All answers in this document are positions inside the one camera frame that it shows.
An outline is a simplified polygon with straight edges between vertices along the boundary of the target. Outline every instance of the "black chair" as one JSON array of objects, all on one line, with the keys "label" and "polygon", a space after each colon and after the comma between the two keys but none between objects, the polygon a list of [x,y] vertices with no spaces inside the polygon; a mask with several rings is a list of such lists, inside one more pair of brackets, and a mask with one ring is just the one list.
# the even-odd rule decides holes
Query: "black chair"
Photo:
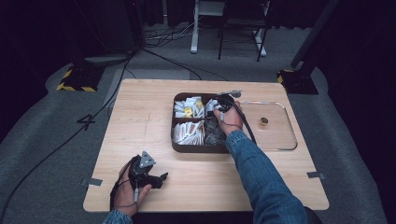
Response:
[{"label": "black chair", "polygon": [[[222,25],[219,29],[220,44],[219,44],[219,57],[221,57],[221,49],[223,42],[245,43],[246,41],[238,40],[224,40],[224,30],[237,29],[237,30],[256,30],[253,41],[254,44],[260,44],[259,56],[257,62],[260,60],[262,46],[267,34],[267,29],[271,28],[267,17],[272,10],[272,5],[275,0],[271,0],[269,7],[264,10],[264,1],[260,0],[226,0],[223,9]],[[259,34],[260,29],[264,30],[262,42],[256,43],[256,35]]]}]

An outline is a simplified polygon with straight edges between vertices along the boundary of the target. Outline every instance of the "small round object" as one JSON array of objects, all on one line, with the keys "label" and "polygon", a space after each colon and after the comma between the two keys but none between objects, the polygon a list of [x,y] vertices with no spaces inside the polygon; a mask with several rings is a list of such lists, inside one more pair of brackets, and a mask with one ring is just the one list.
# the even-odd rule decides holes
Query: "small round object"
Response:
[{"label": "small round object", "polygon": [[261,118],[261,119],[260,119],[260,123],[261,123],[261,125],[266,125],[266,124],[268,123],[268,119],[266,119],[266,118]]}]

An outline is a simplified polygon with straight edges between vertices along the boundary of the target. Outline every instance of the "denim sleeve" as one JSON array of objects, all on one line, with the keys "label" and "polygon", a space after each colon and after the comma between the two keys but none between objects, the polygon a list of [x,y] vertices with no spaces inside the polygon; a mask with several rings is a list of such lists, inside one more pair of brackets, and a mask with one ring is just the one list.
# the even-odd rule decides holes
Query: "denim sleeve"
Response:
[{"label": "denim sleeve", "polygon": [[112,210],[102,224],[133,224],[133,222],[126,214],[117,210]]},{"label": "denim sleeve", "polygon": [[242,131],[226,140],[259,223],[306,223],[303,204],[292,195],[270,159]]}]

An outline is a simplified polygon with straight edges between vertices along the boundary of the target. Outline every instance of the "table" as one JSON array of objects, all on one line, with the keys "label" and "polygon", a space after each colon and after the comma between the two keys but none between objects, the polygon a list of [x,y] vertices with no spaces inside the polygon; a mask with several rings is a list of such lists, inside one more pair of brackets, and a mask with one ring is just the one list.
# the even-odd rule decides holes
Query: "table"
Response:
[{"label": "table", "polygon": [[216,93],[243,90],[240,101],[280,102],[289,113],[298,146],[294,150],[265,150],[286,184],[305,206],[329,207],[288,97],[278,83],[124,79],[114,105],[84,208],[106,212],[121,167],[146,150],[156,160],[151,175],[169,173],[161,189],[153,189],[140,212],[251,211],[230,154],[179,153],[171,146],[174,97],[181,92]]},{"label": "table", "polygon": [[[194,8],[194,27],[192,31],[192,39],[191,39],[191,50],[190,52],[195,54],[198,52],[198,36],[199,36],[199,16],[222,16],[222,11],[224,9],[224,2],[210,2],[210,1],[201,1],[195,0],[195,8]],[[260,50],[260,43],[262,42],[261,32],[255,36],[255,41],[257,43],[257,49]],[[261,56],[264,57],[267,55],[265,48],[262,48]]]}]

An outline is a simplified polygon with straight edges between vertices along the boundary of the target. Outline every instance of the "tape strip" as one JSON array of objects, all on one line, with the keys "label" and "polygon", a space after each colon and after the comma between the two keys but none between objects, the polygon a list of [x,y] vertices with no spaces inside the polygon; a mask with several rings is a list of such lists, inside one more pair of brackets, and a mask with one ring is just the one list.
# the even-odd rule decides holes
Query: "tape strip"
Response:
[{"label": "tape strip", "polygon": [[83,178],[81,180],[81,183],[79,183],[82,186],[88,187],[89,185],[95,185],[95,186],[101,186],[103,180],[101,179],[95,179],[95,178]]},{"label": "tape strip", "polygon": [[308,175],[308,178],[316,178],[318,177],[319,179],[326,179],[326,175],[320,174],[318,172],[309,172],[306,173]]}]

